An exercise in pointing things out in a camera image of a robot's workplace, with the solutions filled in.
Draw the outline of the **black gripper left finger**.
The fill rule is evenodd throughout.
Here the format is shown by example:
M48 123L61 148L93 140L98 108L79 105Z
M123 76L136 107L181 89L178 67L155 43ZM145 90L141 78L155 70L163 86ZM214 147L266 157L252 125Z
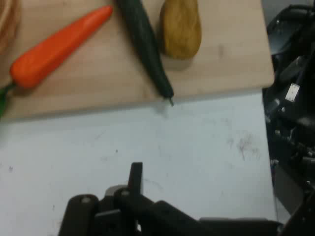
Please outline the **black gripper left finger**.
M67 204L60 236L121 236L121 212L114 197L99 200L95 195L77 195Z

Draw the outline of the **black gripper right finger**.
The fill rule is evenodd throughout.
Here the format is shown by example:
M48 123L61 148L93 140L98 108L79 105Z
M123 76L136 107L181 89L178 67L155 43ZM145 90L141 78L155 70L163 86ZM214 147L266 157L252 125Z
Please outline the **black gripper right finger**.
M203 236L200 222L165 201L153 202L141 194L143 163L131 164L127 187L114 194L117 206L138 222L144 236Z

